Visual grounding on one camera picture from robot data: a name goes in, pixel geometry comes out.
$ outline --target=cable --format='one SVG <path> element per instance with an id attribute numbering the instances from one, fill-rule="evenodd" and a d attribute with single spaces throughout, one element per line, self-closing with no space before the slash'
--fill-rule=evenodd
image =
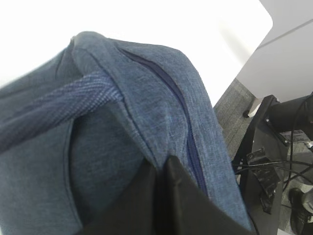
<path id="1" fill-rule="evenodd" d="M 282 206 L 294 210 L 294 208 L 292 208 L 292 207 L 290 207 L 290 206 L 287 206 L 287 205 L 284 205 L 284 204 L 282 204 Z"/>
<path id="2" fill-rule="evenodd" d="M 291 173 L 294 173 L 294 174 L 297 174 L 299 176 L 301 176 L 303 179 L 307 180 L 310 184 L 313 185 L 313 181 L 310 180 L 308 177 L 304 176 L 303 174 L 301 173 L 298 173 L 294 170 L 290 170 L 290 169 L 286 169 L 286 168 L 283 168 L 283 167 L 279 167 L 279 166 L 271 166 L 273 168 L 276 168 L 276 169 L 280 169 L 280 170 L 285 170 L 285 171 L 289 171 Z M 243 169 L 240 169 L 238 170 L 237 172 L 235 172 L 236 175 L 239 175 L 240 172 L 242 171 L 245 171 L 245 170 L 250 170 L 250 169 L 256 169 L 256 170 L 264 170 L 264 169 L 269 169 L 269 168 L 265 168 L 265 167 L 260 167 L 260 166 L 248 166 L 246 168 L 243 168 Z"/>
<path id="3" fill-rule="evenodd" d="M 313 164 L 312 164 L 312 166 L 307 167 L 307 168 L 304 169 L 303 171 L 300 171 L 300 174 L 304 174 L 304 173 L 308 172 L 308 171 L 311 170 L 311 169 L 313 169 Z M 297 178 L 298 176 L 299 176 L 299 175 L 292 176 L 292 177 L 290 178 L 290 180 L 293 180 L 293 179 Z"/>
<path id="4" fill-rule="evenodd" d="M 293 125 L 292 125 L 292 130 L 291 130 L 291 142 L 290 142 L 290 170 L 292 170 L 292 157 L 293 157 L 293 134 L 294 134 L 294 130 L 295 130 L 295 126 L 297 124 L 297 119 L 299 117 L 300 114 L 300 109 L 302 108 L 303 104 L 305 104 L 305 102 L 308 101 L 308 99 L 310 99 L 313 96 L 313 93 L 311 95 L 309 95 L 299 106 L 299 108 L 297 109 L 295 116 L 294 116 L 294 121 L 293 121 Z M 283 192 L 286 190 L 286 188 L 289 185 L 289 182 L 291 180 L 291 171 L 289 172 L 288 175 L 288 179 L 287 182 L 285 184 L 285 187 L 283 188 Z"/>
<path id="5" fill-rule="evenodd" d="M 252 223 L 253 223 L 253 226 L 254 226 L 254 229 L 255 229 L 255 232 L 256 232 L 256 235 L 260 235 L 260 232 L 258 230 L 258 227 L 256 226 L 256 223 L 254 221 L 254 219 L 252 218 L 251 214 L 247 211 L 247 214 L 249 216 L 249 218 L 251 219 Z"/>
<path id="6" fill-rule="evenodd" d="M 260 164 L 252 164 L 252 165 L 242 165 L 242 164 L 233 164 L 234 166 L 264 166 L 264 165 L 272 165 L 272 164 L 279 164 L 279 163 L 290 163 L 290 161 L 275 161 L 269 163 L 260 163 Z M 313 167 L 311 163 L 305 163 L 300 161 L 292 161 L 293 164 L 300 164 L 300 165 L 307 165 L 309 167 Z"/>

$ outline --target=blue zipper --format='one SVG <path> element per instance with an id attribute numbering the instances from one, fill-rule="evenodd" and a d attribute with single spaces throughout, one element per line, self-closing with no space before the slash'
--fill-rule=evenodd
<path id="1" fill-rule="evenodd" d="M 207 195 L 205 180 L 203 176 L 203 171 L 201 167 L 201 163 L 199 160 L 199 154 L 196 147 L 195 139 L 192 133 L 192 127 L 191 127 L 191 121 L 189 112 L 187 109 L 186 101 L 174 82 L 174 80 L 170 77 L 170 75 L 165 72 L 159 65 L 156 63 L 146 60 L 138 55 L 132 54 L 128 51 L 125 51 L 123 49 L 119 49 L 125 56 L 130 58 L 131 60 L 140 63 L 144 67 L 148 68 L 150 71 L 152 71 L 157 77 L 159 77 L 164 84 L 170 89 L 170 91 L 173 93 L 173 95 L 176 97 L 180 105 L 182 106 L 182 109 L 185 113 L 187 122 L 188 122 L 188 136 L 187 136 L 187 157 L 188 162 L 191 166 L 191 169 L 196 177 L 197 183 L 199 188 L 204 192 L 205 195 Z"/>

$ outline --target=black shoe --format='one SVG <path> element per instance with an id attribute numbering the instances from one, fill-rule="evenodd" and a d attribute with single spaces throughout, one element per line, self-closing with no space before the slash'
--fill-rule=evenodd
<path id="1" fill-rule="evenodd" d="M 311 214 L 302 205 L 303 194 L 298 188 L 289 191 L 289 200 L 292 207 L 290 225 L 296 235 L 301 235 L 304 225 L 308 223 L 311 217 Z"/>

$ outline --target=gray carpet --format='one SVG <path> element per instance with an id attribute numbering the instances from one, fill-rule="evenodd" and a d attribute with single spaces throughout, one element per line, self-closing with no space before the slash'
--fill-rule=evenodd
<path id="1" fill-rule="evenodd" d="M 214 107 L 232 159 L 251 122 L 251 118 L 243 117 L 243 112 L 252 106 L 254 100 L 254 95 L 235 79 Z"/>
<path id="2" fill-rule="evenodd" d="M 223 135 L 229 155 L 232 159 L 234 158 L 245 135 L 246 129 L 252 120 L 251 118 L 244 118 L 242 113 L 252 106 L 254 99 L 254 95 L 235 79 L 214 107 L 219 124 L 223 129 Z M 302 143 L 295 144 L 293 159 L 295 161 L 298 160 L 312 163 L 313 153 Z M 299 167 L 301 166 L 295 165 L 293 169 L 301 171 L 302 168 Z M 311 174 L 309 177 L 313 179 L 313 171 L 311 170 L 311 172 L 308 173 Z M 288 191 L 290 188 L 300 188 L 303 192 L 307 192 L 312 186 L 303 184 L 300 179 L 291 181 L 289 187 L 283 194 L 282 205 L 290 206 L 288 200 Z M 293 235 L 294 233 L 292 233 L 290 228 L 291 209 L 285 206 L 281 207 L 279 228 L 288 234 Z"/>

